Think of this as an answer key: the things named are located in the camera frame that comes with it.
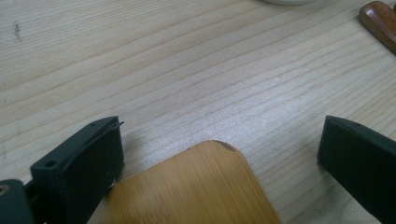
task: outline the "wooden table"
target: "wooden table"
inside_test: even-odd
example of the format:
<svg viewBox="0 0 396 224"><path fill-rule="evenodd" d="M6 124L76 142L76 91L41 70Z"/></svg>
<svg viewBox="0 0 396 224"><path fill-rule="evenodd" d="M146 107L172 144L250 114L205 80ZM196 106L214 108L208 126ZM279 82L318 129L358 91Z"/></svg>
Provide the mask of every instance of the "wooden table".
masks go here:
<svg viewBox="0 0 396 224"><path fill-rule="evenodd" d="M2 1L0 179L119 115L120 178L216 139L283 223L377 223L316 161L326 115L396 139L396 58L360 25L367 2Z"/></svg>

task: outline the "wooden board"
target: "wooden board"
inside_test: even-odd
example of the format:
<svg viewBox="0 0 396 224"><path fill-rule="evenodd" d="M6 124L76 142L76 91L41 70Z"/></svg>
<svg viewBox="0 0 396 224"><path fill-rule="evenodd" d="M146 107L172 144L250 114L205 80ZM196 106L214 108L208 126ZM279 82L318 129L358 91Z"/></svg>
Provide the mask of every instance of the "wooden board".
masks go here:
<svg viewBox="0 0 396 224"><path fill-rule="evenodd" d="M121 181L91 223L279 223L243 155L205 141Z"/></svg>

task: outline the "wooden handle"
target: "wooden handle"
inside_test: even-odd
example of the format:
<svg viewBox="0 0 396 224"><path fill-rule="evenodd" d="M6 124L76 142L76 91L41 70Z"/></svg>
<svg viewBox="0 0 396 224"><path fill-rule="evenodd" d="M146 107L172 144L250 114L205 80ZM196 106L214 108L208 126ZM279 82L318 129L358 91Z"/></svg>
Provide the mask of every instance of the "wooden handle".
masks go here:
<svg viewBox="0 0 396 224"><path fill-rule="evenodd" d="M396 53L396 6L374 1L359 12L361 23L393 53Z"/></svg>

